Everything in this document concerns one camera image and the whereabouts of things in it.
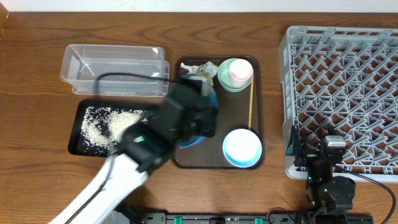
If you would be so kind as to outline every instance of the white cup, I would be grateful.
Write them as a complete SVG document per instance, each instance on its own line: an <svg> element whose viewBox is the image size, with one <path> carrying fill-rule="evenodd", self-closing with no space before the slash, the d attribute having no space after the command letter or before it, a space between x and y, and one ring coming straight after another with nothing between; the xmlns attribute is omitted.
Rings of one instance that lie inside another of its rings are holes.
<svg viewBox="0 0 398 224"><path fill-rule="evenodd" d="M229 82L233 88L242 88L253 76L253 66L245 59L237 59L229 66Z"/></svg>

